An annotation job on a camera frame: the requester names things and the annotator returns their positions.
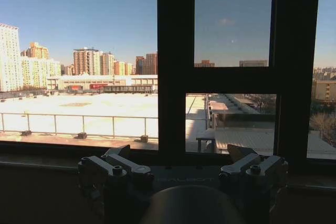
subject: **building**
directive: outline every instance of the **building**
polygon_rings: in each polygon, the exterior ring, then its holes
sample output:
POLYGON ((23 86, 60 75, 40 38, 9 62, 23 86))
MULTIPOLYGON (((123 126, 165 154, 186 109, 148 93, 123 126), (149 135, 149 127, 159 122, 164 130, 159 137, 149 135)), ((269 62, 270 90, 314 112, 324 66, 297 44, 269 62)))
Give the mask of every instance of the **building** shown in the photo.
POLYGON ((146 54, 146 60, 144 62, 142 74, 158 74, 158 53, 146 54))
POLYGON ((47 88, 67 90, 68 86, 81 86, 82 90, 91 90, 101 86, 143 86, 153 85, 157 90, 157 75, 132 75, 132 76, 56 76, 47 79, 47 88))
POLYGON ((114 75, 114 55, 111 52, 104 52, 100 56, 100 74, 114 75))
POLYGON ((267 60, 240 60, 240 67, 267 67, 267 60))
POLYGON ((130 76, 132 74, 133 64, 125 63, 125 75, 130 76))
POLYGON ((100 75, 100 54, 99 50, 93 48, 74 49, 73 66, 75 75, 83 73, 100 75))
POLYGON ((65 66, 61 64, 61 75, 65 74, 65 66))
POLYGON ((125 62, 122 62, 122 61, 114 62, 114 74, 117 76, 125 75, 125 62))
POLYGON ((75 67, 74 64, 65 67, 65 74, 67 76, 74 76, 75 75, 75 67))
POLYGON ((22 87, 18 27, 0 23, 0 91, 22 87))
POLYGON ((39 45, 38 42, 31 42, 30 48, 23 50, 21 56, 30 58, 49 59, 49 50, 46 47, 39 45))
POLYGON ((321 102, 336 102, 336 81, 313 81, 311 95, 321 102))
POLYGON ((210 60, 201 60, 201 63, 194 63, 195 68, 214 68, 215 64, 211 63, 210 60))
POLYGON ((23 86, 34 88, 46 88, 47 78, 61 75, 59 61, 53 59, 21 57, 23 70, 23 86))
POLYGON ((145 65, 145 57, 137 56, 135 58, 135 74, 143 74, 144 65, 145 65))

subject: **cloud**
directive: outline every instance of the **cloud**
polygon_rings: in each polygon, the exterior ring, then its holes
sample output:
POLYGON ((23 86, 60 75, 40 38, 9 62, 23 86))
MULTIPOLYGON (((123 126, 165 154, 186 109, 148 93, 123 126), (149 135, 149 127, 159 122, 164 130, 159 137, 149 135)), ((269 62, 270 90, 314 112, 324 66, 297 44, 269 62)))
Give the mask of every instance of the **cloud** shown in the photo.
POLYGON ((233 19, 229 19, 229 18, 222 18, 219 20, 219 24, 221 24, 222 26, 232 26, 235 23, 236 22, 233 19))

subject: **metal railing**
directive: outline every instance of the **metal railing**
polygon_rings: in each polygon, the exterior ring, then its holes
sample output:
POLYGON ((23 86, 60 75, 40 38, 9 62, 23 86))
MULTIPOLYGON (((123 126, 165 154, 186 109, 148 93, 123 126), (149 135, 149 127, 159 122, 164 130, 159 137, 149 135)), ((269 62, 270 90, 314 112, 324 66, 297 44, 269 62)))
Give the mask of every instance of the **metal railing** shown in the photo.
MULTIPOLYGON (((110 115, 67 115, 67 114, 36 114, 36 113, 1 113, 1 126, 2 126, 2 131, 3 132, 21 132, 25 130, 29 130, 32 133, 53 133, 55 135, 58 134, 76 134, 74 132, 59 132, 58 127, 57 127, 57 118, 61 116, 73 116, 76 118, 81 119, 81 130, 82 132, 86 132, 86 124, 85 124, 85 118, 100 118, 100 119, 106 119, 106 118, 111 118, 111 127, 112 127, 112 134, 96 134, 96 133, 87 133, 88 135, 93 135, 93 136, 112 136, 113 138, 115 137, 140 137, 141 135, 116 135, 116 119, 143 119, 143 127, 144 131, 142 135, 147 135, 147 124, 148 120, 157 120, 158 118, 155 117, 143 117, 143 116, 110 116, 110 115), (20 130, 7 130, 6 129, 6 120, 5 120, 5 115, 21 115, 22 117, 26 117, 27 119, 27 126, 24 129, 20 130), (32 131, 32 125, 31 125, 31 120, 32 116, 52 116, 54 118, 54 129, 52 131, 32 131)), ((158 138, 155 135, 149 135, 149 138, 158 138)))
POLYGON ((0 100, 25 97, 29 94, 42 95, 42 94, 44 94, 45 91, 46 91, 45 89, 38 89, 38 90, 23 90, 23 91, 4 92, 4 93, 0 93, 0 100))

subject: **white building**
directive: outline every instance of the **white building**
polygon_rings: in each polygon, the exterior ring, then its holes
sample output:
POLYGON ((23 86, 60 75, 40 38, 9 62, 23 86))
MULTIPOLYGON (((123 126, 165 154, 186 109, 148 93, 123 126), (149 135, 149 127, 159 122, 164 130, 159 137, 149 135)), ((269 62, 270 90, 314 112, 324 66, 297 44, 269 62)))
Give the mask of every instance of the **white building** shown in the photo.
POLYGON ((18 28, 0 23, 0 91, 22 87, 18 28))
POLYGON ((35 88, 46 88, 47 78, 61 75, 59 61, 21 57, 23 85, 35 88))
POLYGON ((82 86, 83 90, 92 89, 92 86, 143 86, 152 85, 157 90, 157 75, 132 75, 132 76, 91 76, 82 74, 80 76, 58 76, 48 78, 47 88, 67 90, 68 86, 82 86))

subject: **low building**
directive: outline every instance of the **low building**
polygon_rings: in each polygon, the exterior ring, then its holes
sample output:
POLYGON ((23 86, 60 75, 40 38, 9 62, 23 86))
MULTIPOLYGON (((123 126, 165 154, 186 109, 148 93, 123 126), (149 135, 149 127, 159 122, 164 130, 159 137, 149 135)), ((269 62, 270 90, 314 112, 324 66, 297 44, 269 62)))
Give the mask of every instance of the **low building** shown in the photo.
POLYGON ((336 102, 336 81, 313 81, 311 96, 321 102, 336 102))
POLYGON ((210 60, 201 60, 201 63, 194 63, 195 68, 214 68, 215 64, 211 63, 210 60))
POLYGON ((148 86, 153 85, 157 90, 157 75, 131 75, 131 76, 91 76, 82 74, 80 76, 57 76, 48 78, 48 89, 60 91, 67 90, 69 86, 81 86, 83 90, 97 89, 101 86, 148 86))
POLYGON ((267 67, 267 60, 240 60, 240 67, 267 67))

